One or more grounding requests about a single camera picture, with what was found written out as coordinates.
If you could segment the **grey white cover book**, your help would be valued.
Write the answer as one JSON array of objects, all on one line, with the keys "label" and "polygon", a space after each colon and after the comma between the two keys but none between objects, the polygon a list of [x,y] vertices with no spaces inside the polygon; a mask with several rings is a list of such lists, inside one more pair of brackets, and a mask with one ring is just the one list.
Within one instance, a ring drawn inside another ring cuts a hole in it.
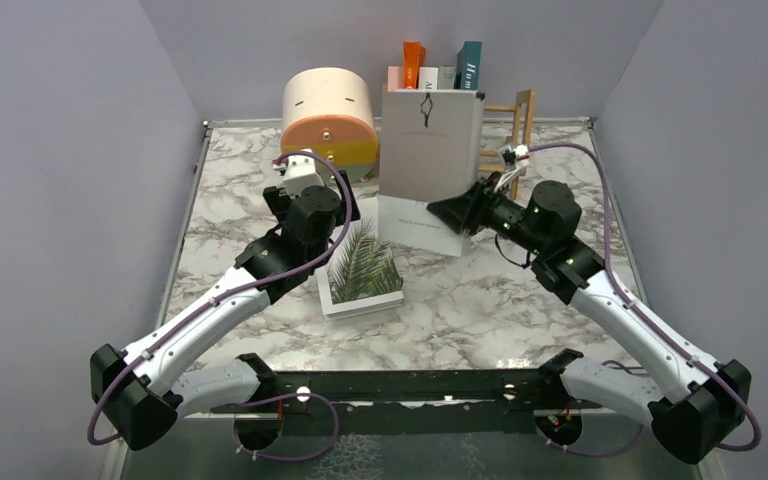
[{"label": "grey white cover book", "polygon": [[474,90],[384,93],[380,131],[379,238],[461,257],[470,240],[427,210],[463,194],[478,175],[483,94]]}]

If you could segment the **grey landscape cover book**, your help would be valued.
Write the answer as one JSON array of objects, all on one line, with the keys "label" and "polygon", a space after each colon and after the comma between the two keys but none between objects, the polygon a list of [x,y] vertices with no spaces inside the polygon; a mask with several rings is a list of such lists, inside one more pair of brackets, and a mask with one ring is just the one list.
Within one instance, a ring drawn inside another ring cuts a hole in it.
[{"label": "grey landscape cover book", "polygon": [[456,88],[457,69],[453,66],[440,66],[438,68],[437,89],[454,90]]}]

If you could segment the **pink flower cover book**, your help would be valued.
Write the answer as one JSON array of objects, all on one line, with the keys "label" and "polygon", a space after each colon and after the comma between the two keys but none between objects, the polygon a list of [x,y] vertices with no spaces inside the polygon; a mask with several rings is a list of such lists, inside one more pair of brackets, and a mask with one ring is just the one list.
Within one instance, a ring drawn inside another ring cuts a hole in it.
[{"label": "pink flower cover book", "polygon": [[403,68],[401,66],[389,66],[387,68],[386,90],[393,91],[403,88]]}]

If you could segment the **dark teal book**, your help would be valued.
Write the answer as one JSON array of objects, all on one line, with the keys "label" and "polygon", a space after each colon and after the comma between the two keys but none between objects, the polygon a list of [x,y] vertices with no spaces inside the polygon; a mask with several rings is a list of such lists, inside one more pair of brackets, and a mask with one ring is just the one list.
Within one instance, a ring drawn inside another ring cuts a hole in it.
[{"label": "dark teal book", "polygon": [[465,41],[457,53],[455,88],[478,90],[483,43]]}]

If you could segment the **orange fashion show book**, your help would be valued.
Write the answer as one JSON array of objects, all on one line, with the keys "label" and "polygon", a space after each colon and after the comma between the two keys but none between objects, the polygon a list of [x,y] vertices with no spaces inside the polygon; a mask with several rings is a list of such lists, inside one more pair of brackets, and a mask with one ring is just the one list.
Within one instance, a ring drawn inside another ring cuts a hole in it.
[{"label": "orange fashion show book", "polygon": [[403,47],[402,83],[404,89],[417,89],[419,71],[424,66],[426,49],[420,41],[405,41]]}]

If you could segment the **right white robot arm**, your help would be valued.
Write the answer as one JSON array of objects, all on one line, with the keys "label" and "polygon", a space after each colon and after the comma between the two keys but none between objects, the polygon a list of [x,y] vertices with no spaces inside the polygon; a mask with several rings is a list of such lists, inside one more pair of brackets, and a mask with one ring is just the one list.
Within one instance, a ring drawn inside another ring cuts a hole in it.
[{"label": "right white robot arm", "polygon": [[545,404],[595,402],[650,429],[667,452],[691,465],[743,422],[750,371],[683,338],[608,271],[576,235],[582,209],[566,184],[542,181],[520,205],[496,190],[494,179],[482,179],[427,209],[458,234],[490,229],[524,248],[539,284],[600,325],[648,374],[632,377],[566,351],[540,369],[537,393]]}]

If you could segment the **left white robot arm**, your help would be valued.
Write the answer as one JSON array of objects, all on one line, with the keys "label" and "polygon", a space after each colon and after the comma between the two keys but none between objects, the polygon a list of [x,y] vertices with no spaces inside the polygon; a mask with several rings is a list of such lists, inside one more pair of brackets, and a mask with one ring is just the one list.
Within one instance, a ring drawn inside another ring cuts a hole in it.
[{"label": "left white robot arm", "polygon": [[335,188],[317,174],[297,193],[264,190],[277,224],[252,241],[220,279],[171,321],[128,346],[100,346],[90,357],[95,408],[87,427],[93,445],[100,418],[133,450],[162,438],[181,418],[213,407],[243,403],[250,410],[273,401],[271,369],[244,354],[229,364],[199,371],[188,368],[207,349],[245,320],[277,303],[303,284],[333,255],[335,228],[358,219],[359,210],[344,172]]}]

